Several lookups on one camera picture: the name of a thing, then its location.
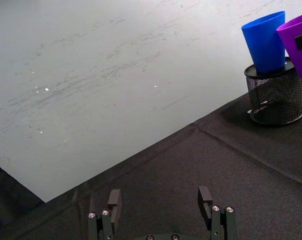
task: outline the plastic cup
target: plastic cup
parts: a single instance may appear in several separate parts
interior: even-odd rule
[[[242,26],[255,69],[259,73],[278,71],[285,66],[285,47],[277,28],[285,23],[285,12],[279,11]]]
[[[276,29],[295,69],[302,78],[302,15]]]

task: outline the metal bolt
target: metal bolt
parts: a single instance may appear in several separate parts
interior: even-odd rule
[[[234,211],[233,208],[230,207],[230,206],[228,206],[228,207],[226,208],[226,210],[227,210],[229,213],[232,213],[232,212]]]
[[[218,206],[213,206],[212,209],[213,209],[214,211],[219,211],[219,210],[220,210],[220,208],[219,208]]]
[[[96,216],[96,214],[94,212],[89,213],[88,217],[93,219]]]
[[[179,236],[177,234],[174,234],[171,236],[172,240],[179,240]]]

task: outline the mesh pen holder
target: mesh pen holder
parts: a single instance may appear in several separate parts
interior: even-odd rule
[[[251,65],[244,74],[254,122],[281,126],[302,118],[301,79],[289,57],[280,71],[258,73]]]

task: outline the cup rim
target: cup rim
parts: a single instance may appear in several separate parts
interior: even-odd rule
[[[269,15],[266,15],[266,16],[263,16],[263,17],[260,17],[258,19],[255,19],[253,21],[250,21],[246,24],[244,24],[241,29],[248,29],[248,28],[252,28],[252,27],[255,27],[257,25],[260,25],[260,24],[264,24],[272,19],[275,19],[281,15],[285,14],[285,11],[278,11],[278,12],[274,12],[274,13],[271,13]]]
[[[293,22],[298,21],[300,18],[302,18],[302,15],[297,16],[297,17],[291,19],[290,21],[288,21],[288,22],[282,24],[281,26],[279,26],[279,27],[276,29],[276,31],[277,31],[277,32],[280,32],[280,31],[283,31],[283,30],[290,29],[290,28],[292,28],[292,27],[294,27],[294,26],[296,26],[296,25],[302,24],[302,21],[299,21],[299,22],[297,22],[297,23],[295,23],[295,24],[292,24]]]

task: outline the black fabric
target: black fabric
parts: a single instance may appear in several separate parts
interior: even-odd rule
[[[181,233],[209,239],[198,186],[236,210],[240,239],[302,240],[302,120],[271,128],[251,122],[247,95],[139,152],[19,220],[0,240],[86,240],[87,214],[121,189],[116,239]]]
[[[0,227],[41,204],[41,199],[0,168]]]

